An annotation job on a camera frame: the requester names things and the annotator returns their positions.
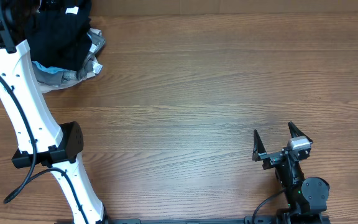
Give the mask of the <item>dark green t-shirt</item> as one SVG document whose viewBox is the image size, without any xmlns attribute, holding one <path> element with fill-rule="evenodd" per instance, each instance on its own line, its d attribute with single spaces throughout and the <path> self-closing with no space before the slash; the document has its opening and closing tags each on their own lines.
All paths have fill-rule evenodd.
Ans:
<svg viewBox="0 0 358 224">
<path fill-rule="evenodd" d="M 44 67 L 79 70 L 91 47 L 91 0 L 43 0 L 27 22 L 30 57 Z"/>
</svg>

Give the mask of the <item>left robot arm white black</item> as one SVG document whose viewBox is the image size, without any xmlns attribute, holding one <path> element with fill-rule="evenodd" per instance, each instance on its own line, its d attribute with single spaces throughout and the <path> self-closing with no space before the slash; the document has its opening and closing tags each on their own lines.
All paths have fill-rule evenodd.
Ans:
<svg viewBox="0 0 358 224">
<path fill-rule="evenodd" d="M 16 132 L 12 163 L 26 167 L 23 182 L 4 200 L 14 200 L 34 179 L 51 173 L 73 213 L 74 223 L 107 223 L 83 163 L 83 133 L 76 121 L 58 124 L 37 83 L 24 26 L 41 1 L 0 1 L 0 99 Z"/>
</svg>

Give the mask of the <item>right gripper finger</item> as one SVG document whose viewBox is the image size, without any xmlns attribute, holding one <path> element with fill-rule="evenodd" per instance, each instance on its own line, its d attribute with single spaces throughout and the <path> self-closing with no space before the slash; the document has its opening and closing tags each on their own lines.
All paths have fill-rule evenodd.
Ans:
<svg viewBox="0 0 358 224">
<path fill-rule="evenodd" d="M 252 153 L 252 160 L 253 161 L 260 161 L 267 154 L 263 142 L 259 136 L 258 131 L 255 129 L 253 131 L 254 137 L 254 146 L 253 146 L 253 153 Z"/>
<path fill-rule="evenodd" d="M 313 140 L 309 138 L 305 133 L 303 133 L 292 121 L 288 122 L 288 128 L 292 138 L 304 136 L 305 138 L 307 138 L 307 140 L 309 140 L 310 143 L 313 144 Z"/>
</svg>

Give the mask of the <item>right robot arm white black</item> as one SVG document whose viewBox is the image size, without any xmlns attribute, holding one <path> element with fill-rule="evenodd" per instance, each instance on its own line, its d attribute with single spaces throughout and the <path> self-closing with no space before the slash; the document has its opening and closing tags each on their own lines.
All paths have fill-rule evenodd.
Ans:
<svg viewBox="0 0 358 224">
<path fill-rule="evenodd" d="M 281 191 L 261 202 L 248 218 L 251 223 L 329 223 L 327 210 L 330 185 L 320 177 L 306 178 L 300 161 L 309 158 L 313 140 L 300 131 L 293 122 L 288 123 L 291 138 L 281 151 L 267 153 L 258 131 L 253 132 L 252 160 L 262 161 L 262 168 L 275 169 Z M 258 211 L 269 201 L 284 194 L 288 207 L 278 209 L 273 216 L 258 216 Z"/>
</svg>

